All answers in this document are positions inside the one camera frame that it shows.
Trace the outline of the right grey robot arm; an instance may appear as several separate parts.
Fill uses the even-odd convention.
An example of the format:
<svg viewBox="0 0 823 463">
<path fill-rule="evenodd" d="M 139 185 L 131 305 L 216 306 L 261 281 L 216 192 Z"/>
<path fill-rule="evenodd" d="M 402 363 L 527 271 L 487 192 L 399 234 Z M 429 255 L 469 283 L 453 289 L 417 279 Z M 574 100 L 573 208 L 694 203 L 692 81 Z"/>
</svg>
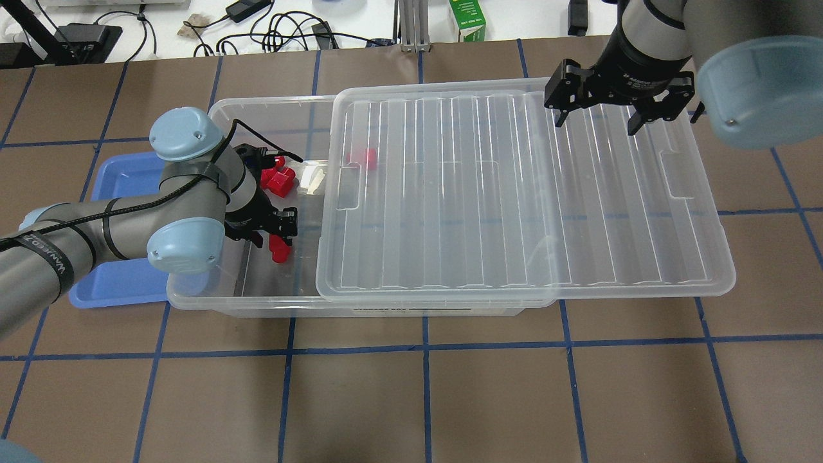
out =
<svg viewBox="0 0 823 463">
<path fill-rule="evenodd" d="M 679 117 L 699 97 L 712 131 L 736 149 L 820 137 L 820 1 L 618 1 L 597 62 L 565 59 L 544 90 L 564 125 L 576 109 L 634 108 L 629 135 Z"/>
</svg>

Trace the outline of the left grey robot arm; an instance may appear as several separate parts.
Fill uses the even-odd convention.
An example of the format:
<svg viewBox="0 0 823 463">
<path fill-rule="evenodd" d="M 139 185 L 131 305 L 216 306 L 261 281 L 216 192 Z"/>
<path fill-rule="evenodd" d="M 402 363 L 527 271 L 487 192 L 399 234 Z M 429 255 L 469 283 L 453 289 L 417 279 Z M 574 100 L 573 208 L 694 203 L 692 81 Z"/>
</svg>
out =
<svg viewBox="0 0 823 463">
<path fill-rule="evenodd" d="M 2 337 L 101 264 L 145 258 L 168 275 L 200 275 L 217 266 L 226 239 L 262 247 L 270 234 L 291 245 L 298 211 L 274 207 L 260 181 L 280 156 L 301 158 L 271 140 L 233 147 L 238 128 L 251 129 L 235 118 L 223 130 L 196 107 L 171 109 L 149 134 L 164 163 L 156 194 L 56 203 L 3 235 Z"/>
</svg>

